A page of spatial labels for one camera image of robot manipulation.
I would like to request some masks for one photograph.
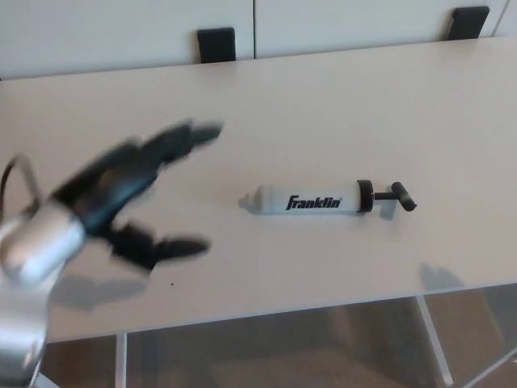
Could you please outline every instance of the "floor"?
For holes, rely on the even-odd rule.
[[[427,297],[455,387],[517,346],[512,295],[517,287]],[[63,388],[111,388],[115,346],[114,336],[51,344],[42,370]],[[128,337],[128,388],[443,388],[437,370],[414,299]],[[515,386],[517,363],[508,361],[473,387]]]

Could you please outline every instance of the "black pump cap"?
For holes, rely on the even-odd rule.
[[[359,185],[360,204],[357,213],[370,213],[373,209],[373,184],[371,180],[360,179],[357,181]]]

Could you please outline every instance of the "white cabinet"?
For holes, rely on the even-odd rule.
[[[509,0],[496,30],[496,36],[517,35],[517,0]]]
[[[2,0],[0,78],[192,63],[214,27],[253,57],[252,0]]]
[[[490,7],[491,36],[506,0],[256,0],[257,57],[441,39],[459,6]]]

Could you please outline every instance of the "black robotic finger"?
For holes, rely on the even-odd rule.
[[[161,131],[141,147],[140,158],[158,165],[173,163],[189,155],[192,150],[217,139],[221,124],[194,127],[191,123]]]
[[[190,258],[210,247],[210,243],[202,238],[163,239],[155,243],[149,229],[134,223],[120,230],[107,228],[100,237],[111,244],[114,257],[149,272],[161,261]]]
[[[136,139],[127,140],[111,148],[70,177],[69,180],[54,191],[52,197],[64,205],[72,206],[77,198],[97,183],[106,170],[131,160],[131,158],[138,154],[138,151],[139,145]]]
[[[154,246],[154,257],[158,261],[190,258],[205,253],[210,243],[202,238],[164,239]]]
[[[145,192],[157,177],[157,166],[132,159],[105,171],[94,188],[75,201],[72,210],[88,235],[98,236],[116,214]]]

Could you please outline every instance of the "black cable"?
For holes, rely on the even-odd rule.
[[[43,200],[40,186],[38,185],[29,159],[22,154],[16,155],[7,163],[6,168],[2,173],[2,180],[0,181],[0,221],[3,219],[7,180],[9,179],[9,175],[11,174],[13,168],[16,166],[20,167],[25,184],[27,186],[27,190],[32,196],[31,207],[33,209],[37,209],[40,207]]]

